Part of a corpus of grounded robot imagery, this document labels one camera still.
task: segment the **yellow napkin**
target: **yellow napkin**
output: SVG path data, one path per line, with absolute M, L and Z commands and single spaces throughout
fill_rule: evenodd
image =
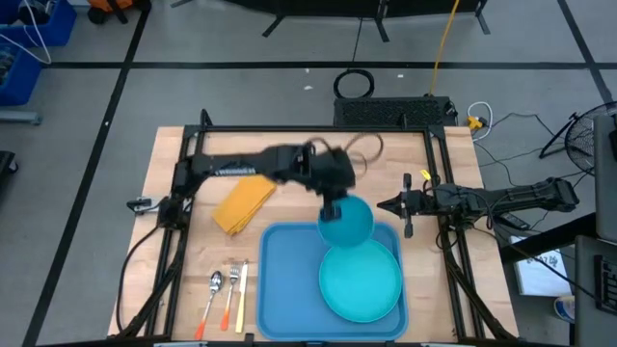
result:
M 276 183 L 262 175 L 243 177 L 214 210 L 212 218 L 228 235 L 233 235 L 246 226 L 276 189 Z

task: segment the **concrete floor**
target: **concrete floor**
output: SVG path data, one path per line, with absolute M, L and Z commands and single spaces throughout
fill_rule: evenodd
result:
M 593 59 L 617 62 L 617 42 L 610 24 L 617 3 L 568 0 L 567 4 Z M 556 0 L 490 0 L 484 15 L 492 32 L 489 36 L 483 35 L 472 15 L 456 17 L 444 50 L 445 62 L 590 63 L 585 62 Z M 95 27 L 80 12 L 69 45 L 54 48 L 52 58 L 58 63 L 120 63 L 138 18 L 133 13 L 129 24 L 122 26 L 112 18 Z M 446 19 L 447 15 L 388 19 L 390 43 L 382 43 L 374 23 L 365 22 L 356 60 L 431 62 Z M 325 62 L 352 58 L 357 19 L 287 18 L 265 39 L 260 33 L 272 20 L 270 15 L 219 0 L 195 0 L 176 9 L 156 2 L 134 61 Z M 109 135 L 38 344 L 106 335 L 134 221 L 124 203 L 142 190 L 158 126 L 197 122 L 203 107 L 216 124 L 331 124 L 332 83 L 342 72 L 341 68 L 131 69 L 113 121 L 104 124 L 121 65 L 61 67 L 66 66 L 45 69 L 30 103 L 16 108 L 40 112 L 42 125 L 0 126 L 0 148 L 16 152 L 21 165 L 0 204 L 3 346 L 20 345 L 24 339 L 101 124 L 109 126 Z M 435 94 L 450 96 L 461 114 L 472 102 L 484 100 L 493 106 L 496 120 L 511 112 L 534 113 L 556 131 L 573 112 L 603 103 L 587 67 L 445 68 Z M 370 71 L 376 82 L 374 96 L 428 92 L 430 69 Z M 617 93 L 617 71 L 602 70 L 601 77 Z M 361 93 L 362 82 L 355 82 L 346 81 L 343 93 Z M 541 147 L 549 138 L 535 120 L 512 117 L 481 144 L 494 157 L 504 158 Z M 491 162 L 482 149 L 476 152 L 481 164 Z M 528 155 L 506 164 L 517 184 L 578 171 L 565 153 L 544 160 Z M 489 189 L 509 185 L 499 165 L 483 167 L 482 176 Z M 574 182 L 578 176 L 569 179 Z M 593 191 L 593 177 L 583 178 L 577 186 L 578 209 L 569 214 L 550 213 L 537 228 L 549 229 L 593 211 Z M 530 223 L 542 215 L 539 210 L 519 214 Z M 571 249 L 563 252 L 574 255 Z M 554 318 L 551 299 L 519 296 L 512 268 L 505 270 L 521 336 L 566 344 L 568 326 Z

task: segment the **utensil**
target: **utensil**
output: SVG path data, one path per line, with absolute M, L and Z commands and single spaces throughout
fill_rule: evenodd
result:
M 208 305 L 205 307 L 205 312 L 203 313 L 203 318 L 201 319 L 200 325 L 197 327 L 197 331 L 195 332 L 195 339 L 201 340 L 203 337 L 203 329 L 205 328 L 205 318 L 208 316 L 208 311 L 210 310 L 210 304 L 212 304 L 212 298 L 214 298 L 214 294 L 216 294 L 219 290 L 221 290 L 221 286 L 223 285 L 223 274 L 220 271 L 215 271 L 210 278 L 210 300 L 208 300 Z
M 241 264 L 238 262 L 233 262 L 231 264 L 231 270 L 229 270 L 229 281 L 231 282 L 231 287 L 229 288 L 228 295 L 228 304 L 225 306 L 225 314 L 223 315 L 223 322 L 221 322 L 221 330 L 226 331 L 229 325 L 229 304 L 231 304 L 231 292 L 233 291 L 233 285 L 238 280 L 240 275 L 240 266 Z
M 247 276 L 249 274 L 249 259 L 242 264 L 242 276 L 240 277 L 240 305 L 238 307 L 238 318 L 235 321 L 235 331 L 242 333 L 244 326 L 244 300 L 247 291 Z

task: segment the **metal bracket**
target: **metal bracket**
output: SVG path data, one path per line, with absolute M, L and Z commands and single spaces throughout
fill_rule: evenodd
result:
M 253 342 L 255 341 L 255 334 L 253 333 L 246 333 L 244 334 L 244 345 L 246 347 L 253 347 L 254 344 Z
M 435 136 L 436 138 L 445 141 L 445 130 L 443 130 L 443 125 L 442 124 L 439 124 L 439 125 L 429 125 L 428 126 L 428 131 L 433 136 Z
M 137 197 L 135 200 L 127 201 L 126 207 L 141 216 L 146 212 L 158 213 L 158 205 L 161 199 L 149 197 Z

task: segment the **teal bowl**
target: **teal bowl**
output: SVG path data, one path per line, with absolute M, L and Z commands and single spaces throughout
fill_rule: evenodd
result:
M 355 247 L 370 238 L 375 220 L 366 201 L 348 196 L 335 200 L 333 206 L 340 207 L 340 219 L 325 222 L 317 218 L 317 228 L 328 246 Z
M 349 249 L 331 248 L 319 268 L 319 289 L 328 307 L 356 323 L 386 316 L 398 303 L 402 287 L 396 259 L 375 240 Z

